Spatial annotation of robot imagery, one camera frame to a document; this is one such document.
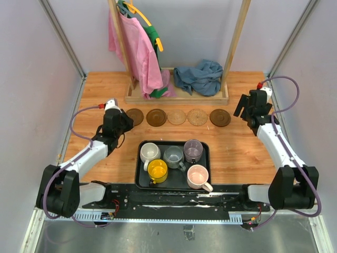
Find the black plastic tray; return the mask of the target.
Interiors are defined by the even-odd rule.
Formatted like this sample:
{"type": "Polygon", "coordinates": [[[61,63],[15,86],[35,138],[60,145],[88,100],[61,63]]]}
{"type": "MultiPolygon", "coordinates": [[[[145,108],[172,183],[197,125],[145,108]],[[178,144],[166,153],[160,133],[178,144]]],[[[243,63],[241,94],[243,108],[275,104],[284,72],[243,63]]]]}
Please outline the black plastic tray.
{"type": "Polygon", "coordinates": [[[187,184],[186,173],[183,173],[179,169],[169,169],[167,179],[163,183],[149,185],[150,177],[148,173],[144,171],[144,163],[140,157],[141,147],[146,143],[156,144],[161,151],[161,159],[164,152],[170,146],[177,146],[183,150],[185,141],[159,141],[159,140],[145,140],[138,146],[136,173],[135,173],[135,185],[144,190],[158,190],[158,191],[192,191],[192,192],[204,192],[203,189],[192,189],[187,184]]]}

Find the brown wooden coaster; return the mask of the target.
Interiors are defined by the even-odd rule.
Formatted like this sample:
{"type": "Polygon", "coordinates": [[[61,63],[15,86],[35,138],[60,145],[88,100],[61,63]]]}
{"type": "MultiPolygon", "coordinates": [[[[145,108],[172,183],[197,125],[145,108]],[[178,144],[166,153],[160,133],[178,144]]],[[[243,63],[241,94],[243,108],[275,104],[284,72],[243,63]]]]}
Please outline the brown wooden coaster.
{"type": "Polygon", "coordinates": [[[129,118],[133,120],[133,126],[140,125],[144,120],[144,114],[140,109],[132,108],[126,111],[129,118]]]}
{"type": "Polygon", "coordinates": [[[161,109],[152,109],[146,115],[147,123],[152,127],[160,127],[167,120],[166,113],[161,109]]]}
{"type": "Polygon", "coordinates": [[[230,124],[231,116],[226,110],[215,109],[210,113],[210,121],[217,127],[225,127],[230,124]]]}

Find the wooden clothes rack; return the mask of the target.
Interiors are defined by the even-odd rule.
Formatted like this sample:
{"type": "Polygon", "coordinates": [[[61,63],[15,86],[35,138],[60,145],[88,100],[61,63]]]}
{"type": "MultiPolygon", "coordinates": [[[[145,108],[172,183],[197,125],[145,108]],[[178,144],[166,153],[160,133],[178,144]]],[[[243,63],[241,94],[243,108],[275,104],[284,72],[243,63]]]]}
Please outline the wooden clothes rack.
{"type": "Polygon", "coordinates": [[[240,39],[241,31],[250,7],[250,1],[242,1],[239,15],[236,21],[235,29],[233,32],[230,48],[226,57],[223,74],[221,77],[221,89],[212,97],[205,97],[198,94],[188,95],[182,90],[175,88],[176,96],[163,97],[159,99],[143,99],[141,96],[141,89],[139,88],[138,81],[132,76],[130,58],[125,46],[125,39],[119,17],[119,11],[117,9],[116,1],[108,1],[108,5],[111,11],[111,18],[114,22],[118,43],[121,49],[121,55],[123,63],[126,69],[128,78],[128,88],[124,100],[128,104],[198,104],[204,103],[206,105],[227,105],[229,102],[229,92],[227,88],[227,77],[233,62],[235,51],[240,39]]]}

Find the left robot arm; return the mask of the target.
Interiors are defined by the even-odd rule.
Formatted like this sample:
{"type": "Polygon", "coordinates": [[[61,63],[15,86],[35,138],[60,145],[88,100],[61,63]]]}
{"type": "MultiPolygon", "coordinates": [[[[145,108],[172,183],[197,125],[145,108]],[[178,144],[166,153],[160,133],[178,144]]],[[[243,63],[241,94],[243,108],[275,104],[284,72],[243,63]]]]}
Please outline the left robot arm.
{"type": "Polygon", "coordinates": [[[80,206],[80,178],[98,162],[108,157],[118,146],[118,140],[132,130],[133,120],[124,110],[106,109],[103,124],[89,144],[65,163],[48,165],[42,175],[36,206],[50,219],[70,218],[80,206]]]}

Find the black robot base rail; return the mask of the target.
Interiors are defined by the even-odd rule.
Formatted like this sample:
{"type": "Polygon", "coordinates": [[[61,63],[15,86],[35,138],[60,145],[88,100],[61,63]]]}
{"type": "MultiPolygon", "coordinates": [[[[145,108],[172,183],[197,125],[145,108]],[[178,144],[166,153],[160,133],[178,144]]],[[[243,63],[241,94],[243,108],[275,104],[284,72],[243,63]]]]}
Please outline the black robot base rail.
{"type": "Polygon", "coordinates": [[[140,189],[135,184],[111,184],[105,200],[83,205],[84,209],[113,210],[118,218],[145,220],[225,220],[230,212],[254,216],[270,211],[261,202],[250,201],[243,185],[215,184],[213,192],[140,189]]]}

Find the yellow mug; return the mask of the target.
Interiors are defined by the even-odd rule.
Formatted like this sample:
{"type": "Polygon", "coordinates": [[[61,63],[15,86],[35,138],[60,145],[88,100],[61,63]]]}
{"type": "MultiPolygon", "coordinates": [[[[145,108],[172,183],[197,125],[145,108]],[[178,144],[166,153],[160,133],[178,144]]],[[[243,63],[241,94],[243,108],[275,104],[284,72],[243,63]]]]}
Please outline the yellow mug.
{"type": "Polygon", "coordinates": [[[164,160],[156,159],[150,162],[148,165],[148,176],[150,178],[149,185],[163,183],[168,176],[168,167],[164,160]]]}

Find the pink mug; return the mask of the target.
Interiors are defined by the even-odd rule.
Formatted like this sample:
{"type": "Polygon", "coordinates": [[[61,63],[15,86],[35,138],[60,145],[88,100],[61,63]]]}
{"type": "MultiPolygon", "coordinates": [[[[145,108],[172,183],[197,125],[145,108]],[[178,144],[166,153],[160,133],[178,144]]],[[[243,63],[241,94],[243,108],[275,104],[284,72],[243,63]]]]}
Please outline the pink mug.
{"type": "Polygon", "coordinates": [[[213,187],[208,183],[209,172],[204,166],[193,165],[187,171],[187,184],[192,189],[203,189],[212,192],[213,187]]]}

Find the blue crumpled cloth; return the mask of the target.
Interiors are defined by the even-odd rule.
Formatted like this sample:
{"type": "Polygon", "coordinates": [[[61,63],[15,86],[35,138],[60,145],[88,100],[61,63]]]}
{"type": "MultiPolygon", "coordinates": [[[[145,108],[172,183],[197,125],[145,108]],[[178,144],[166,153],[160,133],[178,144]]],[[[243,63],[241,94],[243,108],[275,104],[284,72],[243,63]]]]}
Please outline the blue crumpled cloth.
{"type": "Polygon", "coordinates": [[[223,67],[210,60],[201,60],[196,67],[179,66],[173,70],[175,86],[192,95],[196,93],[210,97],[221,89],[223,67]]]}

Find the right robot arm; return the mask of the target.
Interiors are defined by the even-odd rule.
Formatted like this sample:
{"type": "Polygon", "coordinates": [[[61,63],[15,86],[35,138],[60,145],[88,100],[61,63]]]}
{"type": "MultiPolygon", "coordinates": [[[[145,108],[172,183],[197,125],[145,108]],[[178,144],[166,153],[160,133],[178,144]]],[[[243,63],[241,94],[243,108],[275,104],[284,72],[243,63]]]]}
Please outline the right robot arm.
{"type": "Polygon", "coordinates": [[[269,204],[276,210],[311,209],[315,203],[319,173],[307,166],[285,140],[277,119],[270,115],[269,88],[250,90],[243,94],[234,111],[266,147],[277,172],[271,184],[247,184],[239,196],[239,206],[250,211],[257,202],[269,204]]]}

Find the white speckled mug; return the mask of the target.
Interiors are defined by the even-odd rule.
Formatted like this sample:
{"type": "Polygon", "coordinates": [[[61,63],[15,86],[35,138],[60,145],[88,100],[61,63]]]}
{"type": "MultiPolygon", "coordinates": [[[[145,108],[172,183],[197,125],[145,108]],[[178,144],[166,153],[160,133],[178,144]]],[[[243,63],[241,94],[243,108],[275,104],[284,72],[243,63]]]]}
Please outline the white speckled mug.
{"type": "Polygon", "coordinates": [[[148,165],[151,161],[161,158],[161,151],[156,144],[152,142],[146,143],[142,145],[140,149],[140,158],[141,161],[144,163],[144,171],[147,171],[148,165]]]}

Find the woven rattan coaster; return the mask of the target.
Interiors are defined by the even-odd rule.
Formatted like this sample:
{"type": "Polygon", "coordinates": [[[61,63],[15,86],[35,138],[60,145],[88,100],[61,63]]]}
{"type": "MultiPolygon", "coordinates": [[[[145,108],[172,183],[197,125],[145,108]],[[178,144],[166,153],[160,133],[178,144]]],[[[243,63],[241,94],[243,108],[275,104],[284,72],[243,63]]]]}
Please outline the woven rattan coaster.
{"type": "Polygon", "coordinates": [[[207,122],[208,115],[201,109],[192,109],[187,114],[187,120],[191,125],[202,126],[207,122]]]}
{"type": "Polygon", "coordinates": [[[173,125],[181,125],[186,121],[186,114],[182,110],[176,109],[167,114],[167,119],[173,125]]]}

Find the grey mug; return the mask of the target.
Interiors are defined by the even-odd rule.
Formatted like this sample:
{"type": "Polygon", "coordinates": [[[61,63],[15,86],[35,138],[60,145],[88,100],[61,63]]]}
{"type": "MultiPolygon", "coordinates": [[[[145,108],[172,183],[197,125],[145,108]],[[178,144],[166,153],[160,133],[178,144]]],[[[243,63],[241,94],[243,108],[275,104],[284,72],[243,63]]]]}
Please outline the grey mug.
{"type": "Polygon", "coordinates": [[[163,154],[163,160],[170,169],[179,169],[182,172],[186,171],[184,165],[184,153],[178,146],[170,146],[163,154]]]}

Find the yellow clothes hanger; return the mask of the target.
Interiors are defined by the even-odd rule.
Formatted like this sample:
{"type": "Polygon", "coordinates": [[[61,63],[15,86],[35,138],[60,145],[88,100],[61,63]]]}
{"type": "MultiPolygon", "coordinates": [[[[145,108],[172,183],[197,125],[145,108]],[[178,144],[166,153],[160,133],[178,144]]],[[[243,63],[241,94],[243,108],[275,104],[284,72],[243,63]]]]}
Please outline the yellow clothes hanger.
{"type": "MultiPolygon", "coordinates": [[[[145,23],[148,26],[152,27],[151,22],[146,18],[146,16],[133,5],[133,1],[130,1],[129,3],[127,3],[127,2],[124,2],[124,3],[128,6],[128,8],[130,8],[132,10],[133,13],[138,14],[145,21],[145,23]]],[[[164,47],[163,47],[161,39],[159,37],[155,40],[155,44],[157,45],[160,52],[164,51],[164,47]]]]}

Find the purple glass mug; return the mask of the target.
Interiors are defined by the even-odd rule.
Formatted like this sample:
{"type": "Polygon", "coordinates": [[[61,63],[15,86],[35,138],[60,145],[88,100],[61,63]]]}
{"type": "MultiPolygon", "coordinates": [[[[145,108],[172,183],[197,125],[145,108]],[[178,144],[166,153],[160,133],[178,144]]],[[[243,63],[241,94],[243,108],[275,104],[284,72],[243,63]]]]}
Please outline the purple glass mug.
{"type": "Polygon", "coordinates": [[[183,151],[185,155],[185,160],[188,163],[195,164],[200,160],[202,156],[203,146],[200,141],[195,140],[195,139],[190,139],[186,141],[183,151]]]}

